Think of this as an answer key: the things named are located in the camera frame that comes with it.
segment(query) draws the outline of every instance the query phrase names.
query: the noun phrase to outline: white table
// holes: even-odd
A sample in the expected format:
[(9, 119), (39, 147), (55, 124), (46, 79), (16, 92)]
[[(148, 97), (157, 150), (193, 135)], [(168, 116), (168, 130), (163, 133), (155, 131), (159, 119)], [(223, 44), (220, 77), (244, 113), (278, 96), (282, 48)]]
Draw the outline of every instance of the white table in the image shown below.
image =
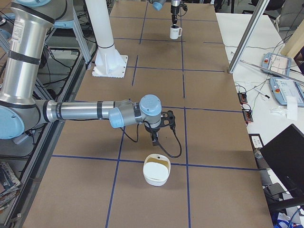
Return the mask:
[[(235, 53), (237, 48), (228, 46), (238, 46), (251, 15), (226, 13), (217, 13), (216, 15), (224, 44), (227, 46), (226, 54), (228, 56), (228, 60), (231, 60), (233, 53)], [(269, 17), (266, 15), (262, 16), (247, 45), (249, 47), (245, 49), (241, 59), (260, 66), (265, 53), (279, 53), (280, 50), (282, 50), (284, 45), (279, 45), (276, 49), (274, 49), (274, 47), (277, 46), (280, 41), (282, 41), (282, 39)], [(292, 69), (299, 71), (297, 66), (292, 67)], [(290, 72), (289, 76), (304, 81), (304, 76), (301, 74)], [(262, 73), (259, 69), (253, 68), (245, 63), (239, 63), (233, 73), (233, 78), (236, 83), (239, 83), (249, 90), (264, 82), (267, 78), (267, 74)], [(269, 95), (270, 99), (258, 94), (256, 90), (251, 90), (247, 93), (248, 103), (252, 108), (254, 106), (254, 122), (248, 125), (248, 133), (259, 133), (263, 143), (267, 144), (290, 124), (295, 124), (302, 132), (304, 132), (304, 108), (298, 108), (297, 121), (287, 119), (286, 115), (270, 113), (270, 110), (272, 108), (278, 108), (279, 104), (272, 95), (269, 80), (265, 83), (261, 90), (265, 94)]]

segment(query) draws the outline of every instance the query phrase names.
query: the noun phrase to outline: black monitor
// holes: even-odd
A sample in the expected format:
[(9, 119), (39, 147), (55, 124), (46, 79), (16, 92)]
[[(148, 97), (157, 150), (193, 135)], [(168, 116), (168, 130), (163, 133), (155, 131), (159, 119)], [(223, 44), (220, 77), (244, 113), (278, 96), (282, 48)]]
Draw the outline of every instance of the black monitor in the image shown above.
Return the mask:
[(267, 143), (261, 153), (293, 197), (270, 204), (269, 209), (304, 205), (304, 134), (292, 124)]

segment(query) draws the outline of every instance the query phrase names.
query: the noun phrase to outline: office chair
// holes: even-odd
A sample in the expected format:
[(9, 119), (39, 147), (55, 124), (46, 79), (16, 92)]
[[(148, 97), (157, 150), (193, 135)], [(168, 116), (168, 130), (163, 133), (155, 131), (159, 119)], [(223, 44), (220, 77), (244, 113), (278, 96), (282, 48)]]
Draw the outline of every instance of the office chair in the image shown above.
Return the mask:
[[(285, 0), (270, 0), (265, 11), (271, 11), (271, 10), (278, 10), (279, 8), (281, 8), (284, 4)], [(257, 6), (258, 0), (251, 0), (251, 3), (249, 3), (249, 5), (253, 5), (253, 6)], [(243, 10), (242, 14), (245, 13), (253, 13), (253, 11), (251, 10)], [(269, 18), (271, 19), (276, 19), (273, 16), (270, 16), (266, 13), (264, 13), (264, 15), (267, 15)]]

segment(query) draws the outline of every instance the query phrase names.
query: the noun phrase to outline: blue joint cap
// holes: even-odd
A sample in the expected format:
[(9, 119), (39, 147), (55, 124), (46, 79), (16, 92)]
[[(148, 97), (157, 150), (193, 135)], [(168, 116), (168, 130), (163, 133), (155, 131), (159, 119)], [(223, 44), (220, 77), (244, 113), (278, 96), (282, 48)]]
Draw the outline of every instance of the blue joint cap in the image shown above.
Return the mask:
[(123, 127), (124, 119), (119, 108), (115, 107), (109, 110), (109, 121), (113, 128)]
[(154, 2), (153, 3), (153, 7), (154, 9), (156, 9), (157, 11), (160, 11), (162, 9), (162, 4), (159, 2)]
[(156, 116), (162, 112), (160, 99), (152, 94), (144, 96), (139, 103), (139, 107), (143, 113), (149, 116)]
[(48, 4), (51, 0), (17, 0), (17, 2), (27, 7), (39, 7)]

